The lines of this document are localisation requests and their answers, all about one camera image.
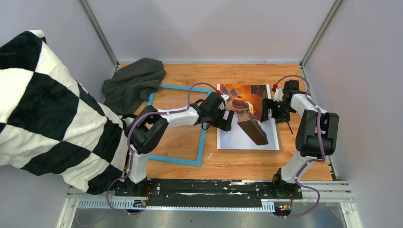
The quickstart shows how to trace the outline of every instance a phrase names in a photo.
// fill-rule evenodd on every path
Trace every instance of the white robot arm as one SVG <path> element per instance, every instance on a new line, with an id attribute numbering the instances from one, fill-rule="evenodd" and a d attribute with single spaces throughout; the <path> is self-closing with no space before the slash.
<path id="1" fill-rule="evenodd" d="M 230 111 L 227 119 L 224 119 L 225 108 L 229 100 L 228 95 L 212 92 L 205 100 L 190 104 L 188 109 L 183 107 L 171 110 L 156 110 L 151 105 L 147 106 L 139 117 L 149 112 L 158 112 L 160 114 L 144 118 L 133 131 L 130 145 L 133 150 L 133 154 L 131 154 L 133 156 L 131 165 L 133 170 L 129 174 L 130 180 L 134 184 L 138 184 L 146 178 L 149 152 L 157 146 L 167 129 L 184 125 L 210 124 L 224 131 L 231 130 L 234 112 Z M 148 128 L 145 126 L 146 123 L 153 125 Z"/>
<path id="2" fill-rule="evenodd" d="M 265 99 L 263 103 L 263 109 L 270 109 L 271 117 L 277 123 L 289 121 L 290 112 L 302 117 L 296 136 L 297 151 L 273 176 L 272 190 L 278 197 L 295 192 L 302 175 L 314 163 L 324 162 L 324 156 L 333 154 L 339 120 L 337 114 L 320 108 L 311 96 L 299 91 L 298 81 L 289 80 L 284 87 L 274 89 L 274 99 Z M 268 113 L 264 114 L 262 121 L 268 119 Z"/>

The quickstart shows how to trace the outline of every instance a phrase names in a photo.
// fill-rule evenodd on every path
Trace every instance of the checkered blanket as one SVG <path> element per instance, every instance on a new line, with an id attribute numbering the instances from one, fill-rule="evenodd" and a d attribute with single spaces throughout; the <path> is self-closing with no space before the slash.
<path id="1" fill-rule="evenodd" d="M 127 122 L 74 80 L 40 30 L 0 47 L 0 166 L 55 173 L 91 194 L 122 176 Z"/>

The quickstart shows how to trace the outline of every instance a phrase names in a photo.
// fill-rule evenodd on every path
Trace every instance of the printed image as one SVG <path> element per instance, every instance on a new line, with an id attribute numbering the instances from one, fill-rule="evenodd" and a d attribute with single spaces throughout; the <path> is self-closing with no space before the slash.
<path id="1" fill-rule="evenodd" d="M 262 101 L 268 98 L 266 85 L 223 84 L 220 90 L 230 96 L 229 109 L 237 114 L 250 112 L 256 120 L 260 121 Z"/>

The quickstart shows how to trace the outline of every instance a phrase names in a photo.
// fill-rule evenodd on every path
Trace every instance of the gray wall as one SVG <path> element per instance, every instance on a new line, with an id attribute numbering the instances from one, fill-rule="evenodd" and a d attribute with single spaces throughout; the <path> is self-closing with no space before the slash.
<path id="1" fill-rule="evenodd" d="M 363 227 L 402 227 L 403 1 L 346 0 L 307 65 L 318 103 L 340 115 L 332 157 Z"/>
<path id="2" fill-rule="evenodd" d="M 116 58 L 302 60 L 334 0 L 88 0 Z"/>
<path id="3" fill-rule="evenodd" d="M 0 0 L 0 46 L 25 30 L 45 32 L 48 45 L 98 100 L 113 66 L 76 0 Z M 41 177 L 0 167 L 0 227 L 54 228 L 68 185 L 60 176 Z"/>

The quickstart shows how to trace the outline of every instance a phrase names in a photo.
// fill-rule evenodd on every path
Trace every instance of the cable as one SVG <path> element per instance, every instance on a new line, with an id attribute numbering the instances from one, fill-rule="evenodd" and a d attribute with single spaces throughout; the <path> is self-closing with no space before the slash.
<path id="1" fill-rule="evenodd" d="M 289 125 L 289 121 L 287 121 L 287 124 L 288 124 L 288 127 L 289 127 L 290 131 L 291 131 L 291 134 L 294 134 L 294 132 L 291 129 L 291 126 Z"/>
<path id="2" fill-rule="evenodd" d="M 307 100 L 308 100 L 308 101 L 316 108 L 316 110 L 317 110 L 317 122 L 316 122 L 317 139 L 318 139 L 318 142 L 319 142 L 320 154 L 322 155 L 322 159 L 311 159 L 311 160 L 308 160 L 308 162 L 305 163 L 305 164 L 298 170 L 298 172 L 297 172 L 296 175 L 295 175 L 295 183 L 296 183 L 300 188 L 311 189 L 311 190 L 313 190 L 313 191 L 315 191 L 315 192 L 317 193 L 317 200 L 316 200 L 316 203 L 314 204 L 314 206 L 313 206 L 311 209 L 305 211 L 304 213 L 297 214 L 297 215 L 290 215 L 290 216 L 278 216 L 278 217 L 284 218 L 284 219 L 285 219 L 285 218 L 297 218 L 297 217 L 304 216 L 304 215 L 310 213 L 311 211 L 313 211 L 313 210 L 318 206 L 319 200 L 320 200 L 320 193 L 319 193 L 319 191 L 318 191 L 317 189 L 315 189 L 315 188 L 310 187 L 310 186 L 302 185 L 301 183 L 299 183 L 298 178 L 300 177 L 299 175 L 300 175 L 300 174 L 302 173 L 302 171 L 308 166 L 309 163 L 311 163 L 311 162 L 325 162 L 325 161 L 326 161 L 325 149 L 324 149 L 324 147 L 323 147 L 323 141 L 322 141 L 322 130 L 320 129 L 320 118 L 321 118 L 321 116 L 322 116 L 322 112 L 321 112 L 319 106 L 318 106 L 311 98 L 308 97 L 309 90 L 310 90 L 309 82 L 308 82 L 305 78 L 303 78 L 303 77 L 301 77 L 301 76 L 299 76 L 299 75 L 287 75 L 287 76 L 282 77 L 280 80 L 278 80 L 275 85 L 277 85 L 279 82 L 281 82 L 284 78 L 288 78 L 288 77 L 298 77 L 298 78 L 301 78 L 301 79 L 304 80 L 305 83 L 307 84 L 306 98 L 307 98 Z"/>
<path id="3" fill-rule="evenodd" d="M 209 125 L 207 125 L 206 129 L 203 128 L 203 124 L 202 124 L 202 125 L 201 125 L 201 129 L 202 129 L 202 130 L 208 130 L 208 129 L 210 128 L 210 126 L 211 126 L 211 123 L 208 123 L 208 124 L 209 124 Z"/>
<path id="4" fill-rule="evenodd" d="M 309 95 L 311 86 L 310 86 L 309 82 L 308 82 L 304 77 L 301 77 L 301 76 L 299 76 L 299 75 L 287 75 L 287 76 L 284 76 L 284 77 L 280 78 L 280 79 L 273 85 L 273 88 L 277 89 L 278 84 L 279 84 L 282 80 L 284 80 L 285 78 L 288 78 L 288 77 L 298 77 L 298 78 L 301 78 L 302 80 L 304 80 L 304 82 L 307 84 L 307 92 L 305 93 L 305 95 L 306 95 L 306 96 Z"/>
<path id="5" fill-rule="evenodd" d="M 292 192 L 291 193 L 291 202 L 286 204 L 286 205 L 284 205 L 282 210 L 291 207 L 293 202 L 294 202 L 294 193 Z"/>
<path id="6" fill-rule="evenodd" d="M 151 199 L 151 195 L 153 194 L 153 192 L 151 191 L 151 188 L 150 187 L 148 187 L 147 186 L 147 196 L 148 196 L 148 199 L 147 199 L 147 201 L 146 202 L 149 202 L 150 201 L 150 199 Z"/>
<path id="7" fill-rule="evenodd" d="M 192 89 L 193 89 L 195 86 L 197 86 L 197 85 L 202 85 L 202 84 L 203 84 L 203 85 L 210 86 L 210 87 L 213 88 L 216 92 L 221 92 L 221 91 L 219 91 L 218 89 L 216 89 L 214 86 L 212 86 L 212 85 L 210 85 L 210 84 L 208 84 L 208 83 L 205 83 L 205 82 L 198 82 L 198 83 L 192 85 L 192 86 L 189 88 L 189 91 L 188 91 L 188 104 L 187 104 L 187 106 L 186 106 L 184 109 L 182 109 L 182 110 L 176 110 L 176 111 L 171 111 L 171 112 L 150 112 L 150 113 L 145 113 L 144 115 L 138 117 L 137 121 L 133 124 L 133 126 L 132 126 L 132 128 L 130 129 L 129 134 L 128 134 L 128 136 L 127 136 L 127 147 L 129 148 L 129 169 L 126 170 L 126 175 L 125 175 L 124 177 L 119 177 L 119 178 L 117 178 L 116 180 L 114 180 L 114 181 L 109 185 L 108 190 L 106 191 L 106 201 L 107 201 L 107 203 L 108 203 L 108 206 L 109 206 L 114 212 L 116 212 L 116 213 L 118 213 L 118 214 L 121 214 L 121 215 L 138 215 L 138 214 L 140 214 L 140 213 L 142 212 L 142 211 L 141 211 L 141 212 L 136 212 L 136 213 L 121 212 L 121 211 L 116 210 L 116 209 L 112 206 L 111 202 L 109 201 L 109 192 L 110 192 L 112 186 L 113 186 L 118 180 L 124 180 L 124 179 L 126 179 L 127 177 L 129 177 L 130 173 L 132 172 L 134 150 L 133 150 L 132 147 L 130 146 L 130 139 L 131 139 L 131 137 L 132 137 L 132 133 L 133 133 L 134 129 L 137 127 L 137 125 L 138 125 L 144 118 L 148 117 L 149 115 L 158 115 L 158 114 L 159 114 L 159 115 L 168 115 L 168 114 L 186 112 L 186 111 L 190 108 L 190 92 L 192 91 Z"/>
<path id="8" fill-rule="evenodd" d="M 273 184 L 272 184 L 272 183 L 270 183 L 270 185 L 268 185 L 268 186 L 266 186 L 265 188 L 263 188 L 263 189 L 261 189 L 261 190 L 257 191 L 257 193 L 263 192 L 264 190 L 271 189 L 271 186 L 272 186 L 272 185 L 273 185 Z"/>

